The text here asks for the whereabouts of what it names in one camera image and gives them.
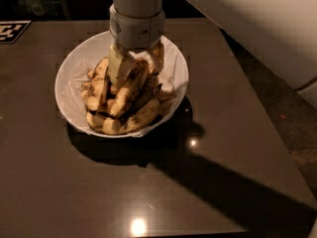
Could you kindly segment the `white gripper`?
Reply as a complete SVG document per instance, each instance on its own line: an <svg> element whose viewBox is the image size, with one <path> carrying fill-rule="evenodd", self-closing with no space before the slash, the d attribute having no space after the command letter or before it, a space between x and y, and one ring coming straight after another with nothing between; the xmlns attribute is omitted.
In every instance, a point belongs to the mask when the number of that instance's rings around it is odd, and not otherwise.
<svg viewBox="0 0 317 238"><path fill-rule="evenodd" d="M110 7L110 33L115 43L129 52L139 53L147 50L156 72L161 72L164 67L164 46L160 41L163 25L164 11L149 18L133 18L120 14L114 6ZM133 68L135 58L111 45L108 61L110 81L120 88Z"/></svg>

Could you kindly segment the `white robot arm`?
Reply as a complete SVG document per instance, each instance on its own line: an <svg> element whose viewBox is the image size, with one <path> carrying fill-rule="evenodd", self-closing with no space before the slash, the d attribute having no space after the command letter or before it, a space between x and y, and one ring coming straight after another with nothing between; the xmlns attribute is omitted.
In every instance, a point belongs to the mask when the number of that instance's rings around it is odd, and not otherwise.
<svg viewBox="0 0 317 238"><path fill-rule="evenodd" d="M127 50L158 39L162 0L113 0L110 29ZM317 108L317 0L186 0Z"/></svg>

